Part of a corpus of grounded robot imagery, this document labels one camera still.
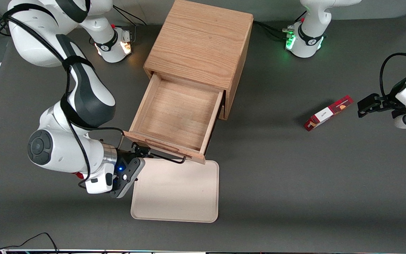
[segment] open drawer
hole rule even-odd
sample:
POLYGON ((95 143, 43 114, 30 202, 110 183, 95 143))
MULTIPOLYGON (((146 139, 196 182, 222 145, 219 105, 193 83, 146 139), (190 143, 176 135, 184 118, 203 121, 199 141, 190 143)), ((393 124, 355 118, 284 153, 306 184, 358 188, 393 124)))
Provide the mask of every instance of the open drawer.
POLYGON ((205 163, 206 147, 224 91, 171 75, 153 73, 129 132, 132 141, 205 163))

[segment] wooden box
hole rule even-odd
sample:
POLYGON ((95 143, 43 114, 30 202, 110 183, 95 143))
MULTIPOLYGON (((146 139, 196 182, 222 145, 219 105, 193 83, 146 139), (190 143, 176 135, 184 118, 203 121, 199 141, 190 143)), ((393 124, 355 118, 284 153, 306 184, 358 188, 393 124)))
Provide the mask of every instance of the wooden box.
POLYGON ((125 135, 204 163, 217 117, 230 113, 252 24, 249 13, 175 0, 145 62, 150 84, 125 135))

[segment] gray table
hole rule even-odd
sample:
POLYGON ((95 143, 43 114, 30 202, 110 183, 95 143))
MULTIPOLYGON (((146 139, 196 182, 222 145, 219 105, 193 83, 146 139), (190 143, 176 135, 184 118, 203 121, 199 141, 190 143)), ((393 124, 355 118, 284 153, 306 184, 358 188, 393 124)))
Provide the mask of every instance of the gray table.
MULTIPOLYGON (((116 64, 96 54, 83 29, 70 34, 117 100, 106 126, 129 129, 159 29, 139 27, 134 54, 116 64)), ((0 69, 0 246, 46 231, 62 249, 406 253, 406 130, 390 113, 358 119, 355 105, 303 129, 319 107, 379 91, 382 61, 406 52, 406 17, 333 21, 327 33, 317 55, 298 59, 253 28, 232 113, 216 124, 208 148, 220 165, 219 218, 211 224, 134 220, 130 193, 88 195, 74 175, 33 165, 27 140, 61 97, 65 73, 27 63, 10 44, 0 69)), ((385 83, 405 76, 406 59, 395 59, 385 83)), ((51 248, 46 239, 26 247, 51 248)))

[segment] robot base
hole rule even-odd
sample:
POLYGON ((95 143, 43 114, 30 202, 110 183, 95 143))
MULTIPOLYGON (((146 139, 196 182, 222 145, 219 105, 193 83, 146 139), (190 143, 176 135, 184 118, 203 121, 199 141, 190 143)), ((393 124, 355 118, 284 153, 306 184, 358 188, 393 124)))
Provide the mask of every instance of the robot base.
POLYGON ((121 28, 114 28, 118 34, 119 41, 111 48, 110 51, 104 51, 98 48, 95 44, 98 54, 103 57, 104 61, 109 63, 116 63, 122 61, 127 55, 132 52, 131 48, 131 34, 129 31, 122 30, 121 28))
MULTIPOLYGON (((302 22, 296 22, 293 25, 289 25, 288 29, 293 29, 297 31, 302 22)), ((309 58, 313 56, 318 49, 321 48, 321 43, 324 37, 319 40, 319 42, 314 43, 314 45, 308 46, 306 42, 299 36, 298 32, 294 32, 292 36, 286 41, 285 48, 291 51, 295 56, 299 58, 309 58)))

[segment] red box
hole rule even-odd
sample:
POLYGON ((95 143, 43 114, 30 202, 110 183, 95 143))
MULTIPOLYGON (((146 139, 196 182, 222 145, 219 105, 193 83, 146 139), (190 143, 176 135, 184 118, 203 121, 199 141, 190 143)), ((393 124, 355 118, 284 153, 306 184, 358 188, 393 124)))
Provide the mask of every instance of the red box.
POLYGON ((323 122, 329 120, 339 112, 345 110, 350 104, 353 103, 352 98, 349 95, 337 100, 332 105, 328 106, 327 108, 322 109, 318 113, 314 114, 313 116, 308 119, 305 123, 305 129, 307 131, 311 131, 312 129, 318 127, 323 122))

